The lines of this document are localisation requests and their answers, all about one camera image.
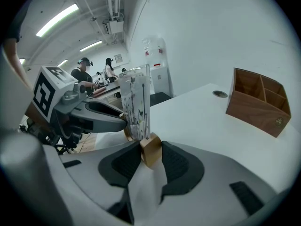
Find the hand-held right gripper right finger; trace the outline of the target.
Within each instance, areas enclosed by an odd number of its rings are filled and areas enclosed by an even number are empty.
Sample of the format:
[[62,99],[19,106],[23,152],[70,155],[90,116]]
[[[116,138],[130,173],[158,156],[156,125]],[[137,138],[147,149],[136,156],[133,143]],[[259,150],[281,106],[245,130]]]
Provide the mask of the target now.
[[236,160],[192,146],[162,142],[168,199],[181,216],[248,217],[277,193]]

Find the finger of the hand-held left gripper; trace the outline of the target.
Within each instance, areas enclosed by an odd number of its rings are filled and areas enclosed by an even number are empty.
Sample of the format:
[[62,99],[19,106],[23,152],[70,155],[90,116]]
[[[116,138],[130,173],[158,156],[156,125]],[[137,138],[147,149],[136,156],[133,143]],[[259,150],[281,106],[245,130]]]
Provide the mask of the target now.
[[118,132],[127,127],[127,121],[119,116],[83,109],[72,111],[70,126],[80,128],[84,133]]
[[111,104],[99,100],[89,100],[84,101],[84,103],[84,113],[88,118],[99,118],[101,115],[117,118],[123,113],[120,109]]

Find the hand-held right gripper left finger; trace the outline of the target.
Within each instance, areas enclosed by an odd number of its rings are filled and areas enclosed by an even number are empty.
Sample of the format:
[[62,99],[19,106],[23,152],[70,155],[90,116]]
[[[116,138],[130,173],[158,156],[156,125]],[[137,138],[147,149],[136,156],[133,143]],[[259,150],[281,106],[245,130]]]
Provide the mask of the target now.
[[135,223],[129,182],[141,162],[137,142],[86,153],[61,155],[60,160],[79,189],[96,205],[131,225]]

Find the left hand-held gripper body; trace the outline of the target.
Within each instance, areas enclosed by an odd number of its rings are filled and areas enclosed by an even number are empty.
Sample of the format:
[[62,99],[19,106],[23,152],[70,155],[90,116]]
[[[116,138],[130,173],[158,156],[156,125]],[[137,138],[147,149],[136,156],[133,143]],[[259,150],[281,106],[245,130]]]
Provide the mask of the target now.
[[42,66],[33,87],[32,104],[46,121],[54,137],[62,140],[55,148],[75,149],[82,134],[93,131],[93,121],[84,112],[93,101],[85,86],[60,67]]

